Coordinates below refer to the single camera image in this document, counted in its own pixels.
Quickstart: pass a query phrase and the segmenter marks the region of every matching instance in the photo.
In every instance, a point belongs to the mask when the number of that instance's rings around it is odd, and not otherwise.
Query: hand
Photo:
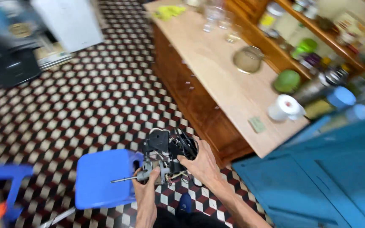
[[[222,179],[219,174],[220,169],[216,165],[215,157],[210,149],[210,145],[205,140],[200,140],[196,136],[193,137],[198,142],[197,157],[191,161],[185,156],[178,155],[177,159],[194,175],[195,178],[200,180],[200,182],[207,187],[210,187],[211,184],[219,182]]]
[[[136,170],[136,176],[142,168]],[[160,167],[152,170],[149,180],[145,185],[140,184],[136,179],[132,180],[135,188],[136,202],[138,203],[138,215],[136,216],[135,227],[153,227],[157,218],[157,208],[155,205],[155,181],[160,174]]]

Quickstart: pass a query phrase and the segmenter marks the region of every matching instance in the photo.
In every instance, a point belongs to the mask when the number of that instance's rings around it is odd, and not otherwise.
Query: metal thermos
[[[292,97],[301,106],[305,106],[312,101],[326,95],[337,86],[344,85],[349,74],[341,67],[321,72],[319,75],[303,84]]]

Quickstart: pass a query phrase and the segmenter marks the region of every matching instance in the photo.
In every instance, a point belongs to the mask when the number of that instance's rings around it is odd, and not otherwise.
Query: blue plastic chair
[[[75,207],[111,208],[136,201],[131,180],[110,182],[132,176],[135,167],[141,167],[142,163],[142,153],[127,149],[81,156],[77,163],[75,179]]]
[[[33,175],[33,167],[29,165],[2,165],[0,166],[0,181],[12,180],[11,189],[7,198],[7,211],[4,215],[4,222],[15,221],[21,214],[23,208],[15,207],[14,203],[18,196],[19,188],[21,187],[22,179]]]

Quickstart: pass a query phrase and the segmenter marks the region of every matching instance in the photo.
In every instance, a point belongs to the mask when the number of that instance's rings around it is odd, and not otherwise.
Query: shoe
[[[183,210],[187,213],[191,212],[191,196],[187,193],[181,195],[180,202],[178,203],[178,211]]]

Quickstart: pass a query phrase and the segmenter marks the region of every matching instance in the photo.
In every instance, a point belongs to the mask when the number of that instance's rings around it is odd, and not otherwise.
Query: red white and black tile
[[[111,26],[105,42],[75,53],[65,65],[11,89],[0,89],[0,164],[34,167],[17,204],[24,207],[15,227],[37,227],[74,206],[77,160],[87,153],[116,148],[138,149],[153,127],[194,130],[184,119],[161,80],[152,75],[154,61],[145,11],[136,0],[100,1]],[[236,194],[271,222],[238,175],[222,176]],[[0,181],[7,196],[9,182]],[[229,226],[226,208],[206,187],[177,182],[156,189],[156,203],[172,213],[189,192],[195,211]],[[136,203],[116,208],[78,210],[56,227],[133,227]]]

